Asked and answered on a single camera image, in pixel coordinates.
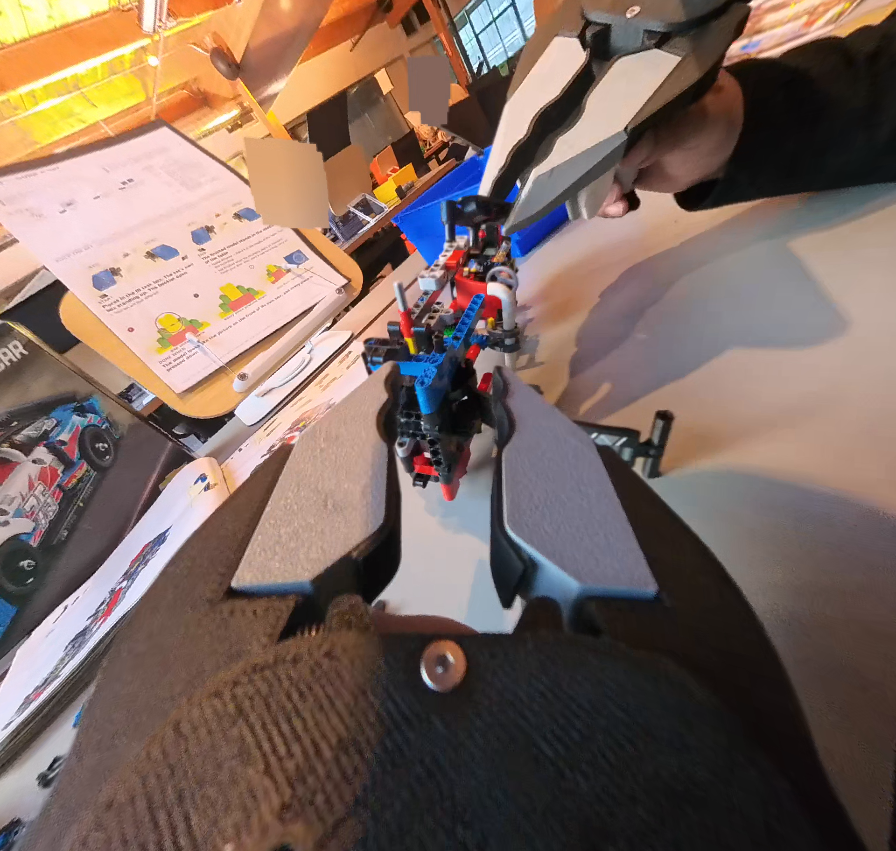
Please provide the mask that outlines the slanted metal duct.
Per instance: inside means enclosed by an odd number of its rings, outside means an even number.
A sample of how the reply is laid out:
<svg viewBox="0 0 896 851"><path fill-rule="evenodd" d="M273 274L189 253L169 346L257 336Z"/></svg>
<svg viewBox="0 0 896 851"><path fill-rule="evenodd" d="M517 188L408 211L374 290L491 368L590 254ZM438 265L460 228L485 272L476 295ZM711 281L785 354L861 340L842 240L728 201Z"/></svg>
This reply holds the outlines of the slanted metal duct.
<svg viewBox="0 0 896 851"><path fill-rule="evenodd" d="M262 0L239 77L258 105L270 110L334 0Z"/></svg>

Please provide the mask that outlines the black toy set box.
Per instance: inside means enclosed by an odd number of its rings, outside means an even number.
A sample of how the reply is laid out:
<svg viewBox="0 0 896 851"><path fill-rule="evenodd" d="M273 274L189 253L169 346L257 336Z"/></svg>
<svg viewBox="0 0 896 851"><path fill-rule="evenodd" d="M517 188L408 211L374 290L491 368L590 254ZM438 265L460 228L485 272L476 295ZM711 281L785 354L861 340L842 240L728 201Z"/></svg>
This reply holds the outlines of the black toy set box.
<svg viewBox="0 0 896 851"><path fill-rule="evenodd" d="M1 655L78 589L193 455L24 328L1 329Z"/></svg>

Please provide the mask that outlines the paned window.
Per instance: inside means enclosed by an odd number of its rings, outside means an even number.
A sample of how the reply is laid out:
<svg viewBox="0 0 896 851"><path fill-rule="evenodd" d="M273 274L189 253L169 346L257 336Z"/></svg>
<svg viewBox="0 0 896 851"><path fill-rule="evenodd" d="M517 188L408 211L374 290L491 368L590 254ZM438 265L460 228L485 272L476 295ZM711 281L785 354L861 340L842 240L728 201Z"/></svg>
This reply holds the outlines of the paned window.
<svg viewBox="0 0 896 851"><path fill-rule="evenodd" d="M454 16L454 26L474 76L500 70L535 33L534 0L471 0Z"/></svg>

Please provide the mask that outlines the toy car chassis model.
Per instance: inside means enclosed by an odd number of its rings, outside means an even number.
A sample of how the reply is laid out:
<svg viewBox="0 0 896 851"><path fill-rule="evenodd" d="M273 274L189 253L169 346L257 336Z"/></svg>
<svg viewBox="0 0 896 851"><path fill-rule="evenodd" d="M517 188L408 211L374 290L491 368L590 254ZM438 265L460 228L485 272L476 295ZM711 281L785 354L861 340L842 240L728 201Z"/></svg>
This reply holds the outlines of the toy car chassis model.
<svg viewBox="0 0 896 851"><path fill-rule="evenodd" d="M519 276L504 228L511 202L466 196L442 202L442 252L417 278L410 301L395 286L397 319L364 341L368 373L396 363L395 454L415 487L454 500L474 437L492 425L493 375L476 361L491 350L514 368L521 349Z"/></svg>

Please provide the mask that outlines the printed instruction sheet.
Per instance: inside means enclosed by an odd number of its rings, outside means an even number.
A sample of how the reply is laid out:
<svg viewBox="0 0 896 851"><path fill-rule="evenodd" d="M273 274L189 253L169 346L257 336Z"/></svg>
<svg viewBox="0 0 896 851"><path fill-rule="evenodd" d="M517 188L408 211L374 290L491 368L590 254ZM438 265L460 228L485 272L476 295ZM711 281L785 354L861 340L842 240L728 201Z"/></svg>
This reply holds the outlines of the printed instruction sheet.
<svg viewBox="0 0 896 851"><path fill-rule="evenodd" d="M348 285L161 120L3 168L1 219L177 395Z"/></svg>

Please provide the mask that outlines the person's right hand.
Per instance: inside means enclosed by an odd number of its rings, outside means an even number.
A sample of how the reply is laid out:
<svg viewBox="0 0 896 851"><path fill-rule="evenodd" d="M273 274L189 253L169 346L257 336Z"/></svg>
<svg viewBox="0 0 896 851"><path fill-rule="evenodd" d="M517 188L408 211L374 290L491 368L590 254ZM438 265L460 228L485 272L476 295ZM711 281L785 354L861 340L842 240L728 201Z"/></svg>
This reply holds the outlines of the person's right hand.
<svg viewBox="0 0 896 851"><path fill-rule="evenodd" d="M744 123L744 98L736 79L721 70L694 104L648 129L624 155L602 205L600 218L621 218L636 190L678 194L718 179Z"/></svg>

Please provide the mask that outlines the yellow storage bin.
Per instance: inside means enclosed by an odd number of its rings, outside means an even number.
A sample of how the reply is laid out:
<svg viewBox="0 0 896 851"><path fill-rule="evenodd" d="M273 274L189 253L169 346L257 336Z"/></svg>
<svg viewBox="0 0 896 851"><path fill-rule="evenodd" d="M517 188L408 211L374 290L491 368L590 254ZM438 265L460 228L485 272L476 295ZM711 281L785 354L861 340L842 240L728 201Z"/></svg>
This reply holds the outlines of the yellow storage bin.
<svg viewBox="0 0 896 851"><path fill-rule="evenodd" d="M412 163L403 165L374 188L374 197L385 207L392 207L412 191L418 178Z"/></svg>

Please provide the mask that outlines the white stand base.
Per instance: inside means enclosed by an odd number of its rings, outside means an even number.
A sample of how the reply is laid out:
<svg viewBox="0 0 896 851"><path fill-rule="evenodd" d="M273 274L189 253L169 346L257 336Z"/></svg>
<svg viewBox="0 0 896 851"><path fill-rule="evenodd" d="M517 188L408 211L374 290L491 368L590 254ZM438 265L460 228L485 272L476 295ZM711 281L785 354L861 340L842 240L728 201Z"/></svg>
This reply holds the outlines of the white stand base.
<svg viewBox="0 0 896 851"><path fill-rule="evenodd" d="M283 405L353 340L350 330L330 329L309 339L285 364L265 378L237 405L234 416L253 426Z"/></svg>

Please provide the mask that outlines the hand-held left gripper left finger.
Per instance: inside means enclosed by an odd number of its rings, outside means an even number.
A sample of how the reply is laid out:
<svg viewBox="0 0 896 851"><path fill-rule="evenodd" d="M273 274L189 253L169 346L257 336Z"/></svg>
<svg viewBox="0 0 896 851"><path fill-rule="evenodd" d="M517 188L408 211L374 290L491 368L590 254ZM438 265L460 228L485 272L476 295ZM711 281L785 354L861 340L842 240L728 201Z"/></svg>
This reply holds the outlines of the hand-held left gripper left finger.
<svg viewBox="0 0 896 851"><path fill-rule="evenodd" d="M383 593L400 563L399 389L398 364L382 366L296 441L231 579L235 592L317 603Z"/></svg>

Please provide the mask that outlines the open instruction booklet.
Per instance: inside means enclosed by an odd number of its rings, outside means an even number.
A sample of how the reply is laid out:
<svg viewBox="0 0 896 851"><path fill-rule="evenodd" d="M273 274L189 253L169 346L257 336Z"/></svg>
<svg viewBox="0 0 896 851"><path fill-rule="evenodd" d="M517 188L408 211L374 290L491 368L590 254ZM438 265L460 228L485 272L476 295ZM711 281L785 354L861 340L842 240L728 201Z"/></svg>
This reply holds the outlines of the open instruction booklet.
<svg viewBox="0 0 896 851"><path fill-rule="evenodd" d="M177 472L98 570L19 647L2 679L2 753L86 665L186 540L262 464L292 447L365 378L361 343L354 341L222 464L202 457Z"/></svg>

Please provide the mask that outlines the person's right forearm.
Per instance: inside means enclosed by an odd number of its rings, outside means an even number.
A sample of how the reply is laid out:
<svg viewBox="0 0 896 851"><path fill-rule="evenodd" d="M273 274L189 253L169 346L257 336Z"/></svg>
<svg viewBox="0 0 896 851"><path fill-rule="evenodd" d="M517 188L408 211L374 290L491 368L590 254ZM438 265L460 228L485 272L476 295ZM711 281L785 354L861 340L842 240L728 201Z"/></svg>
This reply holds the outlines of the person's right forearm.
<svg viewBox="0 0 896 851"><path fill-rule="evenodd" d="M719 178L675 194L699 211L895 181L895 14L727 68L743 125Z"/></svg>

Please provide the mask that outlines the pile of loose toy bricks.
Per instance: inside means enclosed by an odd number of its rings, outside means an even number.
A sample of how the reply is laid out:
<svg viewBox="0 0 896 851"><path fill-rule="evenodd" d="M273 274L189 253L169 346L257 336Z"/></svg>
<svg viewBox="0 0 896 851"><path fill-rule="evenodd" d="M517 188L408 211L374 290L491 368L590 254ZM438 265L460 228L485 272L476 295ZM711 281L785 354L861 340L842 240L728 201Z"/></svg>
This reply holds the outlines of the pile of loose toy bricks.
<svg viewBox="0 0 896 851"><path fill-rule="evenodd" d="M1 848L21 849L23 834L49 798L73 747L84 706L85 691L40 732L1 776Z"/></svg>

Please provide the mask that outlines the blue plastic bin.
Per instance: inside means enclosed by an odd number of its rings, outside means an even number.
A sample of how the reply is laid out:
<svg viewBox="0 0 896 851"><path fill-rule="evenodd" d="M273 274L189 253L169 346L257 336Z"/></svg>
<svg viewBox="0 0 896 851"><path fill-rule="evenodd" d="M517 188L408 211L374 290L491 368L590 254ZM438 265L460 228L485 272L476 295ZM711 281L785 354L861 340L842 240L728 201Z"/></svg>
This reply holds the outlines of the blue plastic bin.
<svg viewBox="0 0 896 851"><path fill-rule="evenodd" d="M477 193L490 153L491 148L486 148L482 155L475 155L462 162L392 219L428 265L442 253L442 202ZM566 205L556 207L538 222L511 236L512 256L517 260L527 257L568 222Z"/></svg>

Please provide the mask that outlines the black flexible toy rod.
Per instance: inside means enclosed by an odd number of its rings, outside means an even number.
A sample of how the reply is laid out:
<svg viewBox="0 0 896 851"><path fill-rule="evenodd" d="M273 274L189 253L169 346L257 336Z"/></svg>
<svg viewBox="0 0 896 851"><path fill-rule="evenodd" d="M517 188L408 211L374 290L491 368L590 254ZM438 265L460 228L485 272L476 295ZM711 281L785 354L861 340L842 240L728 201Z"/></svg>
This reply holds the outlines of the black flexible toy rod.
<svg viewBox="0 0 896 851"><path fill-rule="evenodd" d="M657 410L651 429L643 437L633 428L611 426L595 422L575 421L597 447L613 451L622 462L640 468L645 480L662 475L662 462L675 416L669 410Z"/></svg>

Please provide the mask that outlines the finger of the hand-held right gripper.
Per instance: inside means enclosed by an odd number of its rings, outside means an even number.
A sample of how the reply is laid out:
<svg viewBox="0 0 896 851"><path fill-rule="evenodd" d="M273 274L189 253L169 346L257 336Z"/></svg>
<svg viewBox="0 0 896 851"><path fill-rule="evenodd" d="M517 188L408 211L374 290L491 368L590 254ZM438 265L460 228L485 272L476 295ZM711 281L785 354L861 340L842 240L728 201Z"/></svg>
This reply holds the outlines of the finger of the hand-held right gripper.
<svg viewBox="0 0 896 851"><path fill-rule="evenodd" d="M524 186L588 94L589 57L583 35L558 35L548 44L507 97L478 195L507 199Z"/></svg>
<svg viewBox="0 0 896 851"><path fill-rule="evenodd" d="M568 125L538 153L504 233L526 229L561 205L572 220L596 217L629 143L630 125L681 60L651 49L613 61Z"/></svg>

